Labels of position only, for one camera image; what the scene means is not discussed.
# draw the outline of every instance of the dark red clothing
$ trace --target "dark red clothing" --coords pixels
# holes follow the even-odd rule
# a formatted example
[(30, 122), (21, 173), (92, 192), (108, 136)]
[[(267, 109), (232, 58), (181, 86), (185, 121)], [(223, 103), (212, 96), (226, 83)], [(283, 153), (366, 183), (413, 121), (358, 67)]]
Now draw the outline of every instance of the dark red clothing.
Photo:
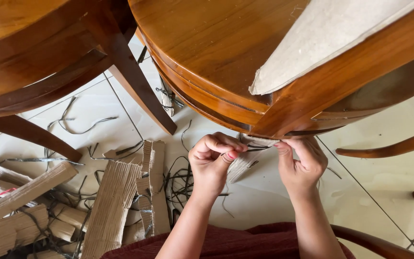
[[(169, 233), (154, 236), (109, 251), (101, 259), (154, 258), (168, 235)], [(348, 259), (355, 259), (344, 245), (341, 247)], [(296, 225), (293, 222), (281, 222), (260, 225), (248, 230), (230, 230), (209, 225), (201, 258), (299, 258)]]

